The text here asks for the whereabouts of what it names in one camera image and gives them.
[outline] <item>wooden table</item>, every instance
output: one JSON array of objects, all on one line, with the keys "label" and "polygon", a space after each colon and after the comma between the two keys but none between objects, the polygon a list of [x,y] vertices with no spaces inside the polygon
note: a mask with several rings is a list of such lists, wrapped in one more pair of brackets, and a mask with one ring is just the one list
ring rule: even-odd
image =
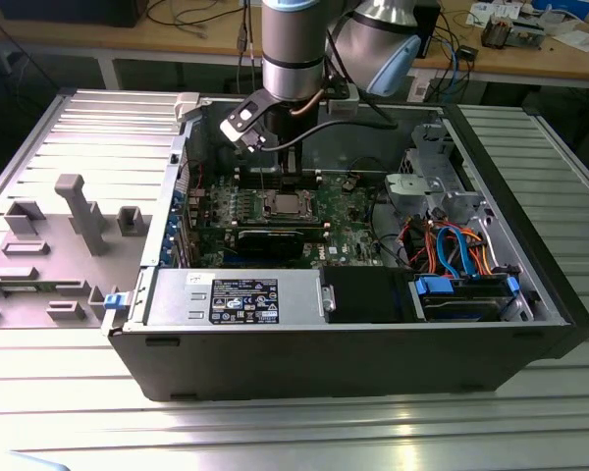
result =
[{"label": "wooden table", "polygon": [[[471,77],[484,81],[530,83],[555,86],[589,87],[589,53],[583,53],[547,38],[540,51],[507,48],[495,50],[480,46],[478,27],[464,24],[466,15],[454,13],[470,7],[470,0],[443,0],[446,16],[452,30],[463,44],[480,50]],[[200,0],[187,0],[188,4],[202,5]],[[177,8],[183,0],[176,0]],[[233,10],[237,0],[222,0],[206,12],[196,12],[187,18],[200,19]],[[252,9],[256,43],[256,56],[261,55],[261,12]],[[153,16],[170,22],[166,5],[157,7]],[[30,53],[63,54],[93,57],[98,61],[105,85],[110,89],[121,88],[114,61],[138,59],[184,63],[235,64],[238,60],[236,38],[241,22],[241,12],[233,13],[206,24],[207,38],[171,26],[158,25],[147,18],[134,28],[109,26],[63,25],[41,22],[4,21],[1,25]],[[0,50],[17,50],[0,31]],[[415,61],[410,74],[416,77],[411,99],[423,97],[423,84],[440,77],[449,64],[441,47],[433,43],[425,59]]]}]

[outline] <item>warning label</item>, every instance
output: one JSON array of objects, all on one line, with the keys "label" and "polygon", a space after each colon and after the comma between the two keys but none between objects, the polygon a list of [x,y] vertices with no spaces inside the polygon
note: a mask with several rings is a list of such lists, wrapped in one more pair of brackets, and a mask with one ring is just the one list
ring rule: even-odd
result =
[{"label": "warning label", "polygon": [[214,280],[209,322],[279,324],[277,280]]}]

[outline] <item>motherboard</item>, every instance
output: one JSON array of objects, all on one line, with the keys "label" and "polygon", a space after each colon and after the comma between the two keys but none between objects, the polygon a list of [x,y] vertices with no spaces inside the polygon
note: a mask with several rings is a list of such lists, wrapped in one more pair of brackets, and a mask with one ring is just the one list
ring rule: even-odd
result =
[{"label": "motherboard", "polygon": [[179,263],[193,268],[382,265],[370,231],[375,186],[334,174],[316,189],[244,188],[219,177],[188,191]]}]

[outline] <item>blue cable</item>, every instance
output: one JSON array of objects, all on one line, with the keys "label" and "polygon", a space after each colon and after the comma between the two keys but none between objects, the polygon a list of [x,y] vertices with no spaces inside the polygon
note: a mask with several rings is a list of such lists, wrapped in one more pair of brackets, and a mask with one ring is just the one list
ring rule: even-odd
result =
[{"label": "blue cable", "polygon": [[454,72],[452,73],[452,81],[450,82],[450,86],[447,88],[446,91],[443,92],[444,95],[448,95],[451,93],[450,90],[452,90],[455,85],[455,77],[458,73],[458,57],[455,54],[454,47],[450,44],[449,41],[441,39],[441,43],[444,44],[450,50],[450,54],[452,55],[452,64],[454,67]]},{"label": "blue cable", "polygon": [[446,226],[439,231],[439,234],[436,236],[436,253],[439,257],[439,261],[441,265],[447,268],[454,278],[460,278],[460,275],[455,270],[455,268],[448,263],[445,258],[445,252],[443,250],[443,239],[445,238],[445,233],[447,231],[453,231],[456,238],[458,239],[458,246],[460,249],[460,259],[462,260],[462,266],[464,267],[464,271],[470,277],[476,274],[475,267],[473,263],[471,263],[471,259],[469,258],[469,251],[467,249],[467,242],[462,236],[462,233],[457,228],[451,228]]}]

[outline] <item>computer tower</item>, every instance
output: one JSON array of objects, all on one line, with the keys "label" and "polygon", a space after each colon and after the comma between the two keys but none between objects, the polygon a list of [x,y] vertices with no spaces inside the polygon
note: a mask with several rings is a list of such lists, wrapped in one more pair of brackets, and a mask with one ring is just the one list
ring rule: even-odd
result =
[{"label": "computer tower", "polygon": [[417,0],[414,5],[414,17],[417,22],[417,35],[421,38],[421,47],[417,57],[424,58],[428,53],[436,21],[441,13],[437,0]]}]

